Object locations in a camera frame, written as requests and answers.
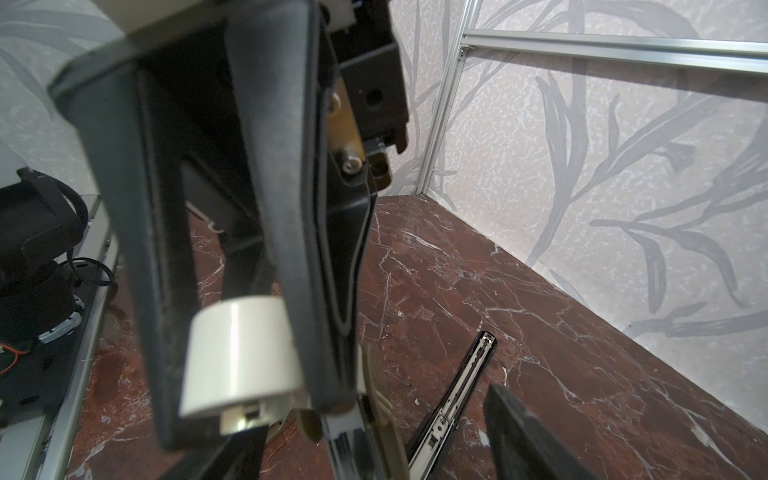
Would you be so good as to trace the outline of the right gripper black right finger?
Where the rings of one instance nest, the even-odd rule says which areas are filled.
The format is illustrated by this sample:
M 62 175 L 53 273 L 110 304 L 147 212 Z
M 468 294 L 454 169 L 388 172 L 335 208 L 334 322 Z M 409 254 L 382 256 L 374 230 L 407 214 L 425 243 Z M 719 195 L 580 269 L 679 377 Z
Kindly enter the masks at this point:
M 505 387 L 489 386 L 484 419 L 499 479 L 593 479 L 595 475 Z

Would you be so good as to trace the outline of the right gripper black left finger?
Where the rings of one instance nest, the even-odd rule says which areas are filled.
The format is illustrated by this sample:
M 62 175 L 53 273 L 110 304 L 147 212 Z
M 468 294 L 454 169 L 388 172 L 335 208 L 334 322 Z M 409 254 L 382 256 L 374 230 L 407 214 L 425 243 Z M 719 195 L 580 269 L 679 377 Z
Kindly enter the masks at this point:
M 237 433 L 222 444 L 185 455 L 160 479 L 258 479 L 267 427 Z

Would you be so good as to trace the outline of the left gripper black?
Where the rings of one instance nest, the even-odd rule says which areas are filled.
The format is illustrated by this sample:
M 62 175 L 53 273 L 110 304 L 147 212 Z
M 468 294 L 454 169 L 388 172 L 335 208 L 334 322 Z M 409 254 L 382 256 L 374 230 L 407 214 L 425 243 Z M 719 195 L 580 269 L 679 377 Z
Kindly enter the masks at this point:
M 357 398 L 357 281 L 373 194 L 366 172 L 343 176 L 328 145 L 339 72 L 324 22 L 382 191 L 392 182 L 387 148 L 407 148 L 409 122 L 387 1 L 249 1 L 230 16 L 225 43 L 266 244 L 310 402 L 323 414 L 341 414 Z

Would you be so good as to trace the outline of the white mini stapler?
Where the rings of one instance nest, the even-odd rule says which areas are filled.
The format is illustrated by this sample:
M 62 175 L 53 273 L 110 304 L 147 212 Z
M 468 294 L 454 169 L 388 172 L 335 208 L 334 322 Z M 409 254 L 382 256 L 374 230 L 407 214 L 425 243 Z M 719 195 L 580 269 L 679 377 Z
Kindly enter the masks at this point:
M 311 412 L 306 372 L 282 297 L 221 301 L 192 320 L 179 415 L 223 436 L 271 426 Z

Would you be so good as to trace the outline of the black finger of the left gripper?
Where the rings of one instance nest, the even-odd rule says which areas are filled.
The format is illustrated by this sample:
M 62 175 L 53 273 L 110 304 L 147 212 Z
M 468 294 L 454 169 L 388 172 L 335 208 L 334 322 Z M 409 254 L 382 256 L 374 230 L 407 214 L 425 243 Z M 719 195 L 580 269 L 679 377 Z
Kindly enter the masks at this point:
M 258 230 L 224 41 L 114 42 L 66 64 L 49 93 L 78 133 L 123 251 L 159 443 L 216 444 L 215 421 L 179 415 L 200 308 L 187 210 L 235 238 Z

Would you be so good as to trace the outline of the black stapler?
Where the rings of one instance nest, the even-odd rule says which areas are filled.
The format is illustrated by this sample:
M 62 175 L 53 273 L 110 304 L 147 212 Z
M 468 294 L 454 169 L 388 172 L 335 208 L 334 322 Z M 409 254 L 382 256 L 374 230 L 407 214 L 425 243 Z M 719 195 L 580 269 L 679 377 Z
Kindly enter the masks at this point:
M 395 407 L 377 352 L 359 348 L 356 406 L 346 414 L 321 418 L 334 477 L 428 479 L 435 474 L 496 347 L 494 335 L 477 334 L 450 386 L 409 443 L 395 425 Z

